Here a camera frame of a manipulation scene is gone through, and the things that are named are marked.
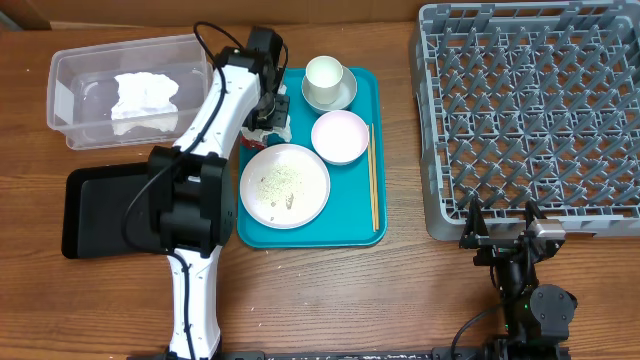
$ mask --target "teal tray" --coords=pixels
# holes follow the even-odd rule
[[[369,165],[365,152],[356,161],[346,166],[325,163],[331,178],[329,200],[320,215],[299,228],[278,230],[264,226],[249,215],[240,199],[238,201],[238,235],[247,245],[260,249],[370,246],[380,241],[387,232],[387,192],[378,81],[368,70],[350,69],[358,82],[358,93],[349,110],[360,116],[367,124],[373,123],[375,128],[380,229],[373,232]],[[289,115],[293,135],[291,143],[313,151],[311,128],[320,115],[313,112],[302,97],[304,74],[304,69],[288,69],[284,84],[287,86],[287,95],[290,97]],[[255,149],[240,146],[240,174],[257,153]]]

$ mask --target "chopstick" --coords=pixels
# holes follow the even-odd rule
[[[373,124],[369,127],[369,130],[373,130]],[[373,232],[376,232],[376,204],[373,195],[373,156],[371,154],[371,141],[369,141],[369,145],[367,146],[367,156],[369,157],[369,196],[371,199],[371,223],[373,224]]]
[[[373,163],[373,203],[374,203],[374,225],[373,231],[380,229],[380,216],[378,208],[378,167],[376,166],[376,132],[371,124],[371,158]]]

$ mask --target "transparent container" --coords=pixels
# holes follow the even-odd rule
[[[169,98],[177,112],[112,120],[118,103],[115,76],[149,72],[178,84]],[[168,36],[58,51],[51,60],[47,125],[66,135],[74,150],[164,142],[179,138],[195,118],[209,90],[211,66],[194,35]],[[175,129],[153,128],[177,118]],[[117,135],[114,125],[135,122]]]

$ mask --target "wooden tabletop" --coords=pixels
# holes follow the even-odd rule
[[[425,230],[407,51],[412,29],[411,23],[276,27],[292,67],[327,54],[378,78],[389,228],[374,247],[331,250],[253,250],[234,234],[218,274],[225,351],[430,349],[450,344],[462,324],[497,302],[488,269],[472,264],[474,252],[435,241]],[[228,30],[239,39],[249,32]],[[47,127],[45,103],[58,50],[188,32],[0,33],[0,358],[118,359],[161,352],[169,343],[172,290],[164,257],[67,260],[60,252],[67,175],[145,160],[152,145],[70,150]],[[213,49],[227,43],[207,39]],[[640,357],[640,239],[572,240],[536,270],[542,283],[578,297],[567,343],[575,359]],[[480,344],[501,324],[489,317],[460,343]]]

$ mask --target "white cup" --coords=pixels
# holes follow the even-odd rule
[[[318,56],[307,64],[307,80],[311,96],[319,104],[331,104],[338,98],[342,81],[342,65],[331,56]]]

